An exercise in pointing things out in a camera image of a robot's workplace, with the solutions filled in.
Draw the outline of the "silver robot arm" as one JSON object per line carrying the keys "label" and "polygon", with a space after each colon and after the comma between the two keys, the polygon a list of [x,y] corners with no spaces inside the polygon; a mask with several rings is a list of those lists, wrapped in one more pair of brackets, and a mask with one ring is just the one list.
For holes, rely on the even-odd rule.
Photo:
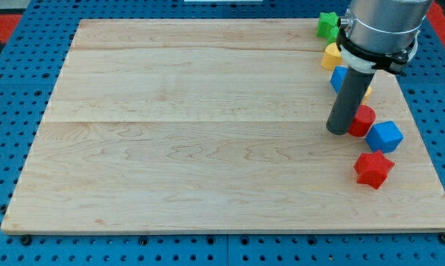
{"label": "silver robot arm", "polygon": [[376,43],[386,51],[413,42],[432,0],[352,0],[341,27],[359,47],[372,50]]}

